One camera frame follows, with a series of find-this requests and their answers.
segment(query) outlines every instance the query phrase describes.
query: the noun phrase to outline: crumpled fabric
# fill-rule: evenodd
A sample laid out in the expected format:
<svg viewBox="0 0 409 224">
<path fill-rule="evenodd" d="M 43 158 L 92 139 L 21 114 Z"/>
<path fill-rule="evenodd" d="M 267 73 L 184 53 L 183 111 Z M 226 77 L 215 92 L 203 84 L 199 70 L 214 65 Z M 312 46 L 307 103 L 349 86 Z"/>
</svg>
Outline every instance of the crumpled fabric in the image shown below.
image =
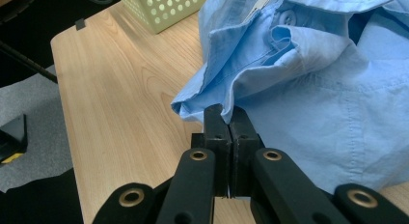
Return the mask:
<svg viewBox="0 0 409 224">
<path fill-rule="evenodd" d="M 185 121 L 244 108 L 316 186 L 409 181 L 409 0 L 207 0 L 204 65 L 172 102 Z M 368 22 L 350 39 L 353 15 Z"/>
</svg>

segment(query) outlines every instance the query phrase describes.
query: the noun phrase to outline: gray carpet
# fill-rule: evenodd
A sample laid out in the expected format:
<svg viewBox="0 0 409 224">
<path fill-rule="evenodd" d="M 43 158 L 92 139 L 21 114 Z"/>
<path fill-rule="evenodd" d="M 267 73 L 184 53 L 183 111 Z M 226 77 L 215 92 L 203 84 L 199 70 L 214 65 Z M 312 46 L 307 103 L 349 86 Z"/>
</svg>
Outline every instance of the gray carpet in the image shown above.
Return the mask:
<svg viewBox="0 0 409 224">
<path fill-rule="evenodd" d="M 0 88 L 0 126 L 21 114 L 27 116 L 27 153 L 0 167 L 3 192 L 72 167 L 58 85 L 36 74 Z"/>
</svg>

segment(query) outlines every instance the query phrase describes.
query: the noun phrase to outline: green basket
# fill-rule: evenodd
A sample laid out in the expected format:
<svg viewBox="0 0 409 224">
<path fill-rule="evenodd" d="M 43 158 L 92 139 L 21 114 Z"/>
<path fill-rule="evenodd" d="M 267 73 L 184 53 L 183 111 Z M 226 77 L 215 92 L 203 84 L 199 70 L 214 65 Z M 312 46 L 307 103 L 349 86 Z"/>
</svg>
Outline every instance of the green basket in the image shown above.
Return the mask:
<svg viewBox="0 0 409 224">
<path fill-rule="evenodd" d="M 122 0 L 154 33 L 198 11 L 205 0 Z"/>
</svg>

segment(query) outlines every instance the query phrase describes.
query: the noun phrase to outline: wooden table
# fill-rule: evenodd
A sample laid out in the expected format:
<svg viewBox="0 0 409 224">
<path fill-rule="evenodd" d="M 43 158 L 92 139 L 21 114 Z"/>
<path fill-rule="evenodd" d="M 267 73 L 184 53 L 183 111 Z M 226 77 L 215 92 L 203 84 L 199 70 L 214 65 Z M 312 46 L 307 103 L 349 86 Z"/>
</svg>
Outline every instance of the wooden table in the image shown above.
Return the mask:
<svg viewBox="0 0 409 224">
<path fill-rule="evenodd" d="M 170 107 L 202 65 L 197 15 L 152 34 L 122 2 L 52 42 L 69 146 L 85 223 L 129 182 L 169 179 L 197 123 Z M 409 213 L 409 183 L 385 190 Z M 217 199 L 215 223 L 254 223 L 249 203 Z"/>
</svg>

